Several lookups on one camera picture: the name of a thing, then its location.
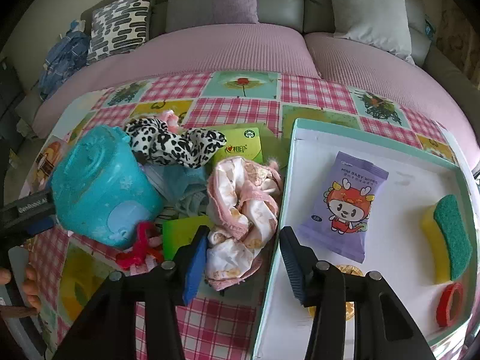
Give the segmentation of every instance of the teal plastic container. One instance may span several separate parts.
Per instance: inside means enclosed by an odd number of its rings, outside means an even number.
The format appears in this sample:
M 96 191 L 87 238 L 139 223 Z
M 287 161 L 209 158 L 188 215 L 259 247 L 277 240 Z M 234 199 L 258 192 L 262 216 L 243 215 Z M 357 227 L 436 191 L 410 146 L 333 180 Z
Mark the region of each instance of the teal plastic container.
M 162 210 L 119 127 L 92 128 L 57 165 L 52 191 L 57 217 L 66 230 L 119 249 L 136 239 L 139 221 Z

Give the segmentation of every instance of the curtain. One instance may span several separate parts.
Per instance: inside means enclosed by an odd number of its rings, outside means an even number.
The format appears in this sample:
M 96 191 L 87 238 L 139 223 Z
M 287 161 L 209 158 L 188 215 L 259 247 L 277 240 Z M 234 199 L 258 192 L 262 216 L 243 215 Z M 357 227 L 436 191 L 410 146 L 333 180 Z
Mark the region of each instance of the curtain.
M 436 44 L 480 90 L 480 37 L 453 0 L 442 0 Z

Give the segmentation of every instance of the black and white spotted fabric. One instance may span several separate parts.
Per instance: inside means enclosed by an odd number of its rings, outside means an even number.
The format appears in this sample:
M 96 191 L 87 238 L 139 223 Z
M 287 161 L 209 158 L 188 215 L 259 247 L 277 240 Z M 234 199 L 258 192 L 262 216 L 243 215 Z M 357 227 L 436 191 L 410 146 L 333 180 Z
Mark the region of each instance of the black and white spotted fabric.
M 149 9 L 150 0 L 118 0 L 94 10 L 87 64 L 145 43 Z
M 227 140 L 221 132 L 192 128 L 182 135 L 167 130 L 167 124 L 144 117 L 125 126 L 130 136 L 131 150 L 148 161 L 161 164 L 180 164 L 187 168 L 205 165 Z

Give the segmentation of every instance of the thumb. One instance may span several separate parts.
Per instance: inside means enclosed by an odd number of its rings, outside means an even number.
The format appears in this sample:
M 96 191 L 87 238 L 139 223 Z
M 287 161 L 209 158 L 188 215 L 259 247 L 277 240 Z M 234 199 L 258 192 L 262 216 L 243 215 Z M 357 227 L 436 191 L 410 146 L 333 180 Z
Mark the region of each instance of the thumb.
M 5 284 L 9 283 L 11 280 L 11 273 L 10 271 L 0 268 L 0 285 L 4 286 Z

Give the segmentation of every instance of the tray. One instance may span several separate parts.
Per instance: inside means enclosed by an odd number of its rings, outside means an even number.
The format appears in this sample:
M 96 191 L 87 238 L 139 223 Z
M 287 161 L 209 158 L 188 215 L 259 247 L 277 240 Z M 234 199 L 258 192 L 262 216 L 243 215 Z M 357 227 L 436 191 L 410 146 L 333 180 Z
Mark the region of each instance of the tray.
M 297 234 L 299 242 L 311 247 L 320 260 L 335 265 L 353 264 L 363 273 L 380 271 L 414 318 L 434 354 L 441 356 L 450 347 L 454 335 L 461 339 L 463 332 L 465 336 L 477 280 L 477 233 L 469 192 L 473 178 L 468 168 L 471 178 L 468 182 L 462 173 L 466 166 L 463 155 L 460 152 L 459 167 L 392 139 L 330 123 L 297 119 L 279 228 L 295 229 L 309 214 L 338 151 L 373 162 L 389 172 L 372 205 L 365 261 L 358 264 Z M 464 286 L 461 314 L 452 327 L 439 329 L 435 311 L 446 284 L 434 284 L 433 256 L 419 223 L 425 209 L 449 193 L 457 196 L 473 252 L 461 278 Z M 473 190 L 472 194 L 477 208 L 478 191 Z M 308 310 L 293 296 L 277 247 L 253 358 L 303 359 L 312 322 Z M 346 323 L 345 359 L 353 358 L 354 332 L 353 318 Z

